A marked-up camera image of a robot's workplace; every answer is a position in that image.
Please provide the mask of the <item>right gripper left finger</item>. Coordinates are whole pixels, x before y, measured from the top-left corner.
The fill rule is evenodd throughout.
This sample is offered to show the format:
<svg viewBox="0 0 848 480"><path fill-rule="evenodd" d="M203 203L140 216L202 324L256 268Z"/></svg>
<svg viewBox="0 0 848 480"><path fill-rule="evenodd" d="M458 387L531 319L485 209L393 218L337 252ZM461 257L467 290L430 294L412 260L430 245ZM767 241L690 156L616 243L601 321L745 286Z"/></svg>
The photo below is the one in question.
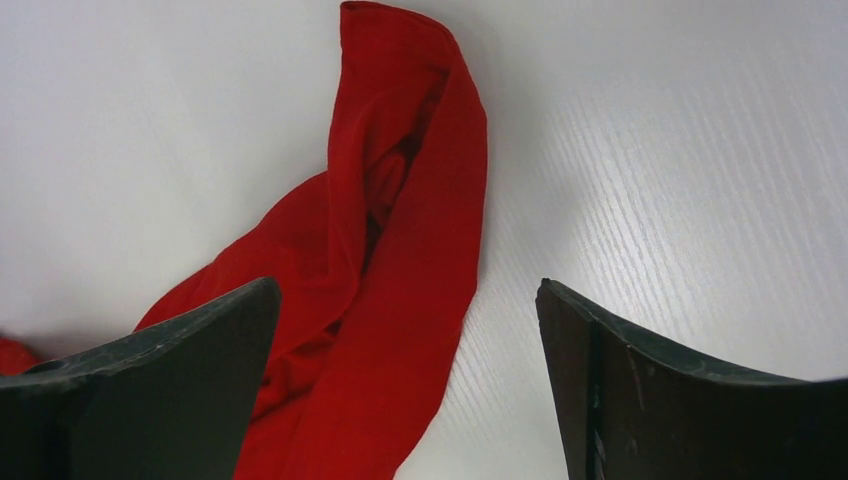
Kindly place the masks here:
<svg viewBox="0 0 848 480"><path fill-rule="evenodd" d="M281 305L259 278L1 380L5 479L229 479Z"/></svg>

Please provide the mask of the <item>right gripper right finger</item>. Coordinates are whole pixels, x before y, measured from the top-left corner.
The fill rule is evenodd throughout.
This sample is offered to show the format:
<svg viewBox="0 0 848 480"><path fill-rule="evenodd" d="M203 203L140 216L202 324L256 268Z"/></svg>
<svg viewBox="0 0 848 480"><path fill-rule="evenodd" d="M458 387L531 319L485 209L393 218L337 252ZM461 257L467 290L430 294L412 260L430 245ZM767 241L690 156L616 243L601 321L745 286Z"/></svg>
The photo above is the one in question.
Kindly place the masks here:
<svg viewBox="0 0 848 480"><path fill-rule="evenodd" d="M542 281L540 336L572 479L843 479L847 383L730 363Z"/></svg>

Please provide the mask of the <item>red t shirt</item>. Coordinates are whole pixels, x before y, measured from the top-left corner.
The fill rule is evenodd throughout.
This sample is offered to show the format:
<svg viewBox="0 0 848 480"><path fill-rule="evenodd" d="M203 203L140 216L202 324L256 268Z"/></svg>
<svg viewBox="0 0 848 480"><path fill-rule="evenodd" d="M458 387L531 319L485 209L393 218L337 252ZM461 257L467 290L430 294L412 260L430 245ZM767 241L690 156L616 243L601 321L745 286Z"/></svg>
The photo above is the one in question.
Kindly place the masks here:
<svg viewBox="0 0 848 480"><path fill-rule="evenodd" d="M229 479L392 478L442 403L477 288L487 121L459 46L426 16L366 1L341 5L340 40L326 170L133 331L256 279L277 283ZM1 380L44 362L1 342Z"/></svg>

